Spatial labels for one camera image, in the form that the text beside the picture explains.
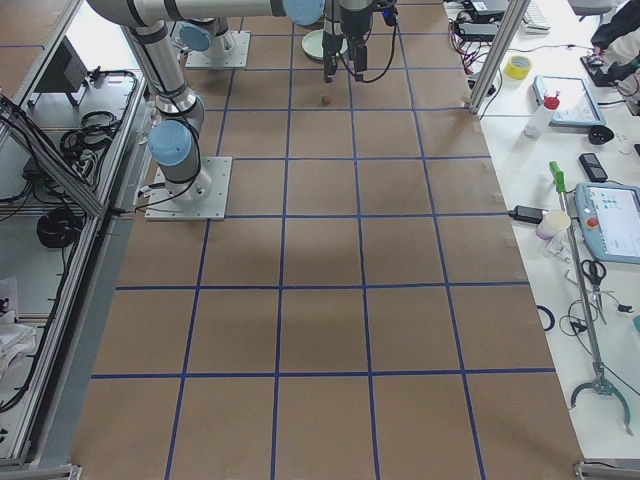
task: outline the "yellow tape roll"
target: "yellow tape roll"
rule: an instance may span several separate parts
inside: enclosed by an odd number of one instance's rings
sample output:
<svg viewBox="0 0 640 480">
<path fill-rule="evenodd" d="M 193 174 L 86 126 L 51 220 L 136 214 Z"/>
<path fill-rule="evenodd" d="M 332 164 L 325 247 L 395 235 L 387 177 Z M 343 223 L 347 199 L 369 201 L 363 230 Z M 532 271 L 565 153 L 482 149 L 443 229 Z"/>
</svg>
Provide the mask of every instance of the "yellow tape roll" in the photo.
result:
<svg viewBox="0 0 640 480">
<path fill-rule="evenodd" d="M 514 55 L 509 59 L 504 67 L 505 75 L 515 79 L 522 80 L 531 70 L 531 60 L 524 55 Z"/>
</svg>

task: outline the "metal base plate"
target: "metal base plate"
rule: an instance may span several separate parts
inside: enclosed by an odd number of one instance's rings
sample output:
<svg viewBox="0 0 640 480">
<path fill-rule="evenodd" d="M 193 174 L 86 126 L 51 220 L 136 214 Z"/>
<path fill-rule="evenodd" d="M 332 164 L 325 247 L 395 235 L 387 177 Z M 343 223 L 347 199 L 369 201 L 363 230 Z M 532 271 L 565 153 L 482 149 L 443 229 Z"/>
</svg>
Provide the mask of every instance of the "metal base plate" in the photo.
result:
<svg viewBox="0 0 640 480">
<path fill-rule="evenodd" d="M 224 220 L 229 196 L 231 163 L 231 157 L 203 157 L 202 168 L 212 179 L 209 195 L 202 200 L 184 204 L 167 200 L 160 205 L 149 207 L 145 211 L 145 218 L 161 221 Z M 154 182 L 164 182 L 164 175 L 159 168 Z M 168 197 L 164 188 L 154 190 L 149 197 L 149 203 L 160 202 Z"/>
<path fill-rule="evenodd" d="M 249 57 L 249 42 L 251 33 L 246 31 L 232 32 L 236 37 L 236 47 L 233 53 L 225 58 L 207 57 L 201 52 L 191 52 L 187 59 L 187 68 L 194 70 L 220 70 L 229 68 L 246 68 Z"/>
</svg>

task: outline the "white keyboard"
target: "white keyboard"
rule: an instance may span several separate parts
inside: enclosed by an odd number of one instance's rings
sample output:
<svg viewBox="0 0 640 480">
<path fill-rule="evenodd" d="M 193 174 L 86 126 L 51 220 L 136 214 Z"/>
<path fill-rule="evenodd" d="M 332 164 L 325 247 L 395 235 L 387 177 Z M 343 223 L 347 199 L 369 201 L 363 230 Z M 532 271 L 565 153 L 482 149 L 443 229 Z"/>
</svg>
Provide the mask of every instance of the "white keyboard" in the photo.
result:
<svg viewBox="0 0 640 480">
<path fill-rule="evenodd" d="M 531 0 L 522 19 L 522 31 L 533 35 L 546 35 L 551 30 L 551 25 L 540 11 L 536 0 Z"/>
</svg>

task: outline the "black scissors handle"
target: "black scissors handle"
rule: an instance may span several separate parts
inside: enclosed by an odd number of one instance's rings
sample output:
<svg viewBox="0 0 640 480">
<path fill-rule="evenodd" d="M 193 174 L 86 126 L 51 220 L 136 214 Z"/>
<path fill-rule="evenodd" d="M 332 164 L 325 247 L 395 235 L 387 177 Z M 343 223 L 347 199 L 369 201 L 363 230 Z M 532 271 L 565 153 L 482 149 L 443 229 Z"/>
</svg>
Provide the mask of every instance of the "black scissors handle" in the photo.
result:
<svg viewBox="0 0 640 480">
<path fill-rule="evenodd" d="M 600 286 L 604 277 L 607 276 L 606 267 L 598 260 L 583 260 L 580 263 L 582 274 L 587 277 L 591 285 Z"/>
</svg>

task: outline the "blue joint cap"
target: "blue joint cap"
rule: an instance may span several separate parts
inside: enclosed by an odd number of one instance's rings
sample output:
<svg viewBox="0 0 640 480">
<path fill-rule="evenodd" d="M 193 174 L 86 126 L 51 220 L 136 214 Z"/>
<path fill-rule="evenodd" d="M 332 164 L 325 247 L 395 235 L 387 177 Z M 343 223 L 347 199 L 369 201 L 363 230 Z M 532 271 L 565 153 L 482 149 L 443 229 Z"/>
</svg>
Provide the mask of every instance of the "blue joint cap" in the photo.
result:
<svg viewBox="0 0 640 480">
<path fill-rule="evenodd" d="M 180 28 L 180 38 L 184 44 L 196 52 L 204 52 L 213 45 L 211 34 L 204 28 L 192 23 L 185 23 Z"/>
<path fill-rule="evenodd" d="M 189 129 L 176 120 L 166 120 L 149 133 L 149 150 L 163 167 L 175 167 L 184 162 L 193 147 Z"/>
<path fill-rule="evenodd" d="M 311 25 L 324 13 L 325 0 L 283 0 L 287 17 L 296 25 Z"/>
</svg>

